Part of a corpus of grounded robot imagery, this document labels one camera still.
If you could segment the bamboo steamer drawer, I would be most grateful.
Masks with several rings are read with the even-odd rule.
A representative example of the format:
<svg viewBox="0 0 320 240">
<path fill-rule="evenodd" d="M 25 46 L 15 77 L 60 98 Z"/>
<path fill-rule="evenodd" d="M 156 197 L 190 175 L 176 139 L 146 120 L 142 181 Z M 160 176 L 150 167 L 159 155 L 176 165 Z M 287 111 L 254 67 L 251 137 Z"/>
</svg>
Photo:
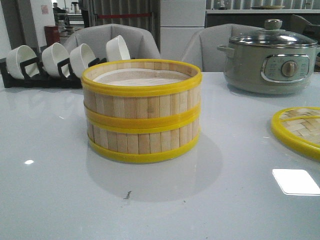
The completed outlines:
<svg viewBox="0 0 320 240">
<path fill-rule="evenodd" d="M 190 151 L 200 136 L 199 117 L 160 128 L 159 131 L 135 133 L 124 129 L 114 131 L 87 120 L 90 146 L 100 155 L 124 162 L 148 164 L 179 157 Z"/>
<path fill-rule="evenodd" d="M 155 86 L 116 86 L 93 80 L 114 70 L 169 70 L 188 79 Z M 201 70 L 190 63 L 160 59 L 120 60 L 87 68 L 81 77 L 88 119 L 111 128 L 156 128 L 198 117 Z"/>
</svg>

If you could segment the woven bamboo steamer lid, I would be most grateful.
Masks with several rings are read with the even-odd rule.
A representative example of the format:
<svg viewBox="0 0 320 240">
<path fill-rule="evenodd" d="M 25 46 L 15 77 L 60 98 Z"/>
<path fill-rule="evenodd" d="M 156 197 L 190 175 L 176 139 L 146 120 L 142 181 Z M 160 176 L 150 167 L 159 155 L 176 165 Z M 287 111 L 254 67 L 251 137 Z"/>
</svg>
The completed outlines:
<svg viewBox="0 0 320 240">
<path fill-rule="evenodd" d="M 320 108 L 290 107 L 276 112 L 270 122 L 274 136 L 290 149 L 320 160 Z"/>
</svg>

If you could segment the grey chair left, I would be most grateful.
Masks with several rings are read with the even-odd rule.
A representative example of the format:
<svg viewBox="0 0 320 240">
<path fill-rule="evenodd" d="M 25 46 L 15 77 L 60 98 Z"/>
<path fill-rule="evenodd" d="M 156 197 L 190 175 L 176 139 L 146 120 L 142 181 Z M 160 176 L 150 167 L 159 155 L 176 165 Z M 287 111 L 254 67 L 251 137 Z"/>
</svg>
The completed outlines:
<svg viewBox="0 0 320 240">
<path fill-rule="evenodd" d="M 62 45 L 70 53 L 81 44 L 87 44 L 97 58 L 106 57 L 110 61 L 107 43 L 118 36 L 122 36 L 128 49 L 121 52 L 121 60 L 161 58 L 148 30 L 115 23 L 82 28 L 70 35 Z"/>
</svg>

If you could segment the grey chair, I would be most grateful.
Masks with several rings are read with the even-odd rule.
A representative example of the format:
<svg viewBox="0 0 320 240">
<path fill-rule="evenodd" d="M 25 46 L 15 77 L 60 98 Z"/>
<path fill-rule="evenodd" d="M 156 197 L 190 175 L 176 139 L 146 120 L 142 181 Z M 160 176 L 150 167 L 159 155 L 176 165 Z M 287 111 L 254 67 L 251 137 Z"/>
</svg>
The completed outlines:
<svg viewBox="0 0 320 240">
<path fill-rule="evenodd" d="M 97 58 L 106 57 L 110 61 L 107 43 L 118 36 L 122 36 L 128 49 L 121 52 L 121 60 L 161 58 L 148 30 L 115 23 L 82 28 L 70 35 L 62 45 L 70 53 L 81 44 L 87 44 Z"/>
<path fill-rule="evenodd" d="M 234 23 L 204 28 L 192 35 L 180 60 L 199 67 L 202 72 L 223 72 L 226 55 L 217 47 L 227 46 L 230 37 L 258 29 L 256 26 Z"/>
</svg>

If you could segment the grey chair right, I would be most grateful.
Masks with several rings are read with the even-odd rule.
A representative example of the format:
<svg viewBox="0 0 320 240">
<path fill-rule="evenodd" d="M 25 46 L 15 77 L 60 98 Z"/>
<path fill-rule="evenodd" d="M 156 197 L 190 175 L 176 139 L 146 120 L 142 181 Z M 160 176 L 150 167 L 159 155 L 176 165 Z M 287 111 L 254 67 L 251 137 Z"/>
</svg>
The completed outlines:
<svg viewBox="0 0 320 240">
<path fill-rule="evenodd" d="M 204 28 L 192 35 L 180 60 L 199 67 L 202 72 L 223 72 L 226 55 L 217 47 L 227 46 L 230 37 L 258 29 L 256 26 L 234 23 Z"/>
</svg>

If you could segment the white bowl right end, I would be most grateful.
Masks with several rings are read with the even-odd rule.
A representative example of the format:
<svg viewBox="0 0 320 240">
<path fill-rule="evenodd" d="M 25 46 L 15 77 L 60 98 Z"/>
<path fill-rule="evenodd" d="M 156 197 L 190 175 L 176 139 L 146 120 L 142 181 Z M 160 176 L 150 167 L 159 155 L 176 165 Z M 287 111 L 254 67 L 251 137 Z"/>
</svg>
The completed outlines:
<svg viewBox="0 0 320 240">
<path fill-rule="evenodd" d="M 105 50 L 109 62 L 131 59 L 127 44 L 121 35 L 109 40 L 106 43 Z"/>
</svg>

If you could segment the grey vertical curtain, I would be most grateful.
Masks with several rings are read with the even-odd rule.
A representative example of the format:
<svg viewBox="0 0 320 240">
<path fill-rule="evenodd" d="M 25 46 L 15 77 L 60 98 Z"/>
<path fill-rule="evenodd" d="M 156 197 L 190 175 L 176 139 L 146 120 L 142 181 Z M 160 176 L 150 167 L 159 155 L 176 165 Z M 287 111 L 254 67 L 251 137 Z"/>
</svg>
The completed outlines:
<svg viewBox="0 0 320 240">
<path fill-rule="evenodd" d="M 159 0 L 90 0 L 89 22 L 91 26 L 120 24 L 149 31 L 156 45 L 160 46 Z M 151 17 L 98 19 L 97 15 L 124 15 L 152 13 Z"/>
</svg>

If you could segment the white bowl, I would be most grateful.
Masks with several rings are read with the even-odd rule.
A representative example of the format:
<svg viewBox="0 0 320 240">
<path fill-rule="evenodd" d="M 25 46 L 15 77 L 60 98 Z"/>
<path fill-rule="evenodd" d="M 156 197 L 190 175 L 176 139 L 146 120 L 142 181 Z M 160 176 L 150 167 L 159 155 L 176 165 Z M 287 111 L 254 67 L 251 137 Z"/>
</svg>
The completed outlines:
<svg viewBox="0 0 320 240">
<path fill-rule="evenodd" d="M 81 78 L 83 72 L 87 68 L 96 65 L 99 60 L 91 47 L 86 43 L 82 43 L 73 49 L 69 59 L 71 68 L 78 78 Z"/>
<path fill-rule="evenodd" d="M 60 77 L 57 64 L 70 57 L 66 48 L 55 42 L 42 52 L 42 62 L 45 71 L 52 77 Z"/>
<path fill-rule="evenodd" d="M 34 50 L 27 46 L 21 45 L 11 50 L 6 57 L 6 66 L 9 74 L 15 79 L 24 79 L 20 63 L 37 57 Z"/>
</svg>

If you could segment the green electric cooking pot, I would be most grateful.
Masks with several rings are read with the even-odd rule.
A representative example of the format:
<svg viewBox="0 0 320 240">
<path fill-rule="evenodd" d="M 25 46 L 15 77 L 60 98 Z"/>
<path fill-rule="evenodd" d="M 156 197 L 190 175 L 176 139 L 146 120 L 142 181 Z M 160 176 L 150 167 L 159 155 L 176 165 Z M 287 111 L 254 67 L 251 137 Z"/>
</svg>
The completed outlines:
<svg viewBox="0 0 320 240">
<path fill-rule="evenodd" d="M 294 94 L 311 83 L 319 45 L 277 48 L 233 44 L 217 47 L 226 55 L 224 77 L 228 84 L 248 92 Z"/>
</svg>

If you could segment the red barrier belt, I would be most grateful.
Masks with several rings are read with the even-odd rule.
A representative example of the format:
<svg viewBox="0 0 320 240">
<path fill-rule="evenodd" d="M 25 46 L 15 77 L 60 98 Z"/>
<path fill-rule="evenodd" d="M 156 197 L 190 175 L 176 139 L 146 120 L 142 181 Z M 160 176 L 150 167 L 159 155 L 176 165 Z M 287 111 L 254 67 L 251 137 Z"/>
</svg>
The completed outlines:
<svg viewBox="0 0 320 240">
<path fill-rule="evenodd" d="M 152 13 L 136 13 L 136 14 L 111 14 L 111 15 L 102 15 L 98 14 L 98 19 L 130 19 L 130 18 L 143 18 L 151 17 Z"/>
</svg>

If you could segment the black bowl rack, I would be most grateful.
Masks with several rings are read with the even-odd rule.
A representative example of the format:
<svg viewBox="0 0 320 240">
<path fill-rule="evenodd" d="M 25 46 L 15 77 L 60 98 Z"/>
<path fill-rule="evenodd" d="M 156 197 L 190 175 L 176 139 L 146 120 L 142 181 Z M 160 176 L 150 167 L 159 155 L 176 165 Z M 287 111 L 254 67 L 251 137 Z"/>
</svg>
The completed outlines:
<svg viewBox="0 0 320 240">
<path fill-rule="evenodd" d="M 39 68 L 39 73 L 34 76 L 29 76 L 26 72 L 26 67 L 36 64 Z M 0 72 L 5 88 L 21 87 L 21 88 L 65 88 L 65 89 L 81 89 L 82 84 L 79 77 L 73 72 L 70 59 L 64 59 L 57 63 L 58 77 L 50 76 L 44 69 L 44 64 L 38 57 L 23 61 L 21 64 L 23 79 L 12 77 L 7 71 L 6 59 L 0 60 Z"/>
</svg>

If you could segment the red fire extinguisher box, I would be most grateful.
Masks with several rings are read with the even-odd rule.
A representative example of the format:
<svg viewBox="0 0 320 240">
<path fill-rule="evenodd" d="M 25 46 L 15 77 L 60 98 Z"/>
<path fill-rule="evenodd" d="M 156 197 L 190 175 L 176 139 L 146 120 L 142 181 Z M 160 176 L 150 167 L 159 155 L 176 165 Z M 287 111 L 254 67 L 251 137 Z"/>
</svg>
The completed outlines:
<svg viewBox="0 0 320 240">
<path fill-rule="evenodd" d="M 54 43 L 60 43 L 59 28 L 56 25 L 44 26 L 44 34 L 46 39 L 46 45 L 49 47 Z"/>
</svg>

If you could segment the glass pot lid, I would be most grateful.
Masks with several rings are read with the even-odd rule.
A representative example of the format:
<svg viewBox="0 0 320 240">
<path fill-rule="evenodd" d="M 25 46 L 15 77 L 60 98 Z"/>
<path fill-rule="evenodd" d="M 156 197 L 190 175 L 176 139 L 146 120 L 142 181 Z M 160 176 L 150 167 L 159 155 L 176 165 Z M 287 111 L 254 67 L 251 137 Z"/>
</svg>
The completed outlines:
<svg viewBox="0 0 320 240">
<path fill-rule="evenodd" d="M 264 21 L 264 28 L 232 36 L 229 42 L 271 48 L 311 48 L 318 45 L 312 38 L 282 29 L 282 24 L 280 19 L 267 19 Z"/>
</svg>

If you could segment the dark counter with shelf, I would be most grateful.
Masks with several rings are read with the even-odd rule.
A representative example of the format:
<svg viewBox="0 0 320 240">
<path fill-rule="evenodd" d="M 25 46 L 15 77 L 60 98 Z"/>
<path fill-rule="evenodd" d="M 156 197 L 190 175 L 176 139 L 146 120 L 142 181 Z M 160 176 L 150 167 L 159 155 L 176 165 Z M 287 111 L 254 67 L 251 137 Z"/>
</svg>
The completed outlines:
<svg viewBox="0 0 320 240">
<path fill-rule="evenodd" d="M 239 24 L 255 27 L 263 27 L 267 19 L 282 20 L 282 28 L 291 29 L 291 15 L 299 15 L 312 24 L 320 23 L 320 11 L 318 9 L 230 9 L 230 10 L 206 10 L 205 27 L 213 27 L 223 24 Z"/>
</svg>

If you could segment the white bowl far left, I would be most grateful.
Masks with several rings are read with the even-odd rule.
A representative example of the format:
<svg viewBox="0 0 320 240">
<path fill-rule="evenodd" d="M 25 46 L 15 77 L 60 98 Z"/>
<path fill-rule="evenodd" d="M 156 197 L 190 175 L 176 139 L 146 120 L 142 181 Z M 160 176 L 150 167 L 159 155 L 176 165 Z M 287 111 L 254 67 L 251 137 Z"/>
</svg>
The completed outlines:
<svg viewBox="0 0 320 240">
<path fill-rule="evenodd" d="M 11 50 L 6 57 L 6 66 L 9 74 L 15 79 L 24 79 L 20 63 L 37 57 L 34 50 L 27 46 L 21 45 Z"/>
</svg>

